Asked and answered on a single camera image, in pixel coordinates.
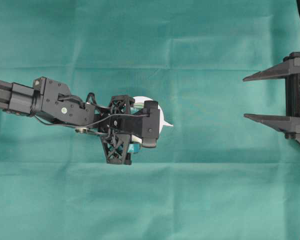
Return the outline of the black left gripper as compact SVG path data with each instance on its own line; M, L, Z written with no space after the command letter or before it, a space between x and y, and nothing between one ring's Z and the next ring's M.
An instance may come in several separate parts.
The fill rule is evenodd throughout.
M102 120L96 125L97 130L104 133L100 137L106 162L115 165L131 165L131 154L128 152L132 135L120 126L124 115L131 114L131 107L135 100L128 95L113 96L108 107L96 105L99 116L96 120Z

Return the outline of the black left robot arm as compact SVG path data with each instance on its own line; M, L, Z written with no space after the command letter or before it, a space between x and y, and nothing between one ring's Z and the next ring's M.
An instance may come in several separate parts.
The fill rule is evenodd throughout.
M0 109L34 117L44 125L99 136L108 164L132 163L129 146L133 132L120 124L138 119L131 113L134 103L128 95L117 95L112 96L108 106L100 106L94 93L82 100L71 94L66 84L46 77L35 79L31 87L0 80Z

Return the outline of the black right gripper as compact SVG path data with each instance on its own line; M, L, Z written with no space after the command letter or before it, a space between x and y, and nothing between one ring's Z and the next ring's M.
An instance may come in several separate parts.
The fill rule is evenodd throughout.
M245 113L244 117L264 124L278 132L300 133L300 52L293 52L284 58L284 62L247 76L242 81L284 78L287 116ZM300 144L300 136L295 139Z

